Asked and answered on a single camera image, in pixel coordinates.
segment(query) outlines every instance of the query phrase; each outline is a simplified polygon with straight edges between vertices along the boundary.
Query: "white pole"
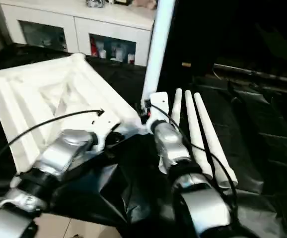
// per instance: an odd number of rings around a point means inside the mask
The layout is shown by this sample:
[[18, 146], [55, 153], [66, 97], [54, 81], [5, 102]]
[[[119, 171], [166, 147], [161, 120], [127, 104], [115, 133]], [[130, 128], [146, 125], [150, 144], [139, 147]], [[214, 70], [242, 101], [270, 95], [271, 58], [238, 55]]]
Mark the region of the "white pole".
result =
[[157, 91], [165, 48], [176, 0], [159, 0], [152, 34], [147, 71], [145, 74], [142, 108], [151, 93]]
[[[195, 111], [193, 98], [190, 90], [185, 91], [185, 103], [187, 105], [189, 131], [192, 144], [204, 149], [202, 135], [198, 123], [197, 113]], [[202, 172], [208, 179], [213, 178], [211, 165], [208, 163], [207, 155], [203, 150], [193, 147], [193, 155], [196, 162], [202, 169]]]
[[[231, 177], [234, 185], [236, 186], [238, 183], [237, 178], [235, 176], [233, 169], [231, 169], [231, 167], [228, 164], [228, 161], [222, 149], [221, 143], [218, 140], [215, 129], [212, 125], [211, 119], [203, 103], [201, 95], [199, 93], [194, 94], [194, 99], [195, 99], [195, 102], [196, 102], [196, 105], [197, 105], [197, 108], [200, 114], [202, 126], [203, 126], [204, 133], [208, 141], [209, 149], [211, 153], [214, 154], [221, 161], [223, 166], [226, 168], [229, 176]], [[221, 188], [229, 188], [230, 185], [228, 183], [228, 179], [223, 169], [221, 168], [221, 166], [216, 160], [214, 160], [214, 166], [215, 166], [215, 177], [218, 182], [218, 185]]]
[[182, 89], [177, 88], [177, 90], [175, 91], [171, 117], [178, 125], [180, 125], [181, 101], [182, 101]]

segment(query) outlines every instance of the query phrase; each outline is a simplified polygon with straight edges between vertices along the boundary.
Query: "black tarp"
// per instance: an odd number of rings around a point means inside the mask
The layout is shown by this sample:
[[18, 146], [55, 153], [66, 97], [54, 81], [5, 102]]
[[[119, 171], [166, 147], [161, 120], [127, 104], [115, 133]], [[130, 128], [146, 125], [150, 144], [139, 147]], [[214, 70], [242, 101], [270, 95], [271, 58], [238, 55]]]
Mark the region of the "black tarp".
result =
[[[64, 55], [12, 46], [0, 53], [0, 69]], [[140, 101], [145, 68], [87, 60], [130, 105]], [[164, 75], [163, 80], [180, 80], [175, 74]], [[260, 237], [287, 238], [287, 94], [209, 78], [195, 78], [187, 88], [201, 93], [238, 178], [241, 223]], [[187, 132], [184, 112], [181, 125]], [[0, 125], [0, 144], [5, 142]], [[131, 237], [160, 231], [179, 237], [170, 187], [158, 160], [153, 138], [134, 136], [80, 168], [84, 176], [56, 192], [50, 212], [117, 226]], [[0, 161], [0, 180], [7, 181], [14, 172], [7, 152]]]

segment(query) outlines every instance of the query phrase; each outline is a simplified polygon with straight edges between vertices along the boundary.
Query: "glass cabinet door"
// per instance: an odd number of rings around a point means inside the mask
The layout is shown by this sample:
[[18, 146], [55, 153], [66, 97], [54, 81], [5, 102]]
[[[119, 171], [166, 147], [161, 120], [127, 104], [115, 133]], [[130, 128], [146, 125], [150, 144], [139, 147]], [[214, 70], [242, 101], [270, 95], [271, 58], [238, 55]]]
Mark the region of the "glass cabinet door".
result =
[[58, 51], [68, 51], [62, 27], [21, 20], [19, 23], [27, 44]]
[[124, 63], [135, 63], [136, 42], [89, 34], [90, 55]]
[[77, 53], [73, 16], [1, 4], [12, 41]]

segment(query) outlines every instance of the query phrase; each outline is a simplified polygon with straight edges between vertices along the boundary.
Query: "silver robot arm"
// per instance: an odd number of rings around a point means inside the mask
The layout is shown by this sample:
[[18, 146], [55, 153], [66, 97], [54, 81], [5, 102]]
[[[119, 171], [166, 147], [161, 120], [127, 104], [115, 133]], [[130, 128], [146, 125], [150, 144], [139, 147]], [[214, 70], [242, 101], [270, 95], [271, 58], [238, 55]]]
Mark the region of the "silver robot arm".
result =
[[89, 158], [98, 138], [84, 130], [64, 130], [39, 156], [20, 183], [0, 201], [0, 238], [33, 238], [37, 226], [33, 219], [45, 211], [54, 190], [74, 165]]
[[185, 226], [183, 231], [190, 233], [183, 237], [206, 237], [212, 229], [229, 226], [228, 205], [191, 159], [181, 134], [160, 120], [152, 124], [152, 132], [172, 183], [177, 221]]

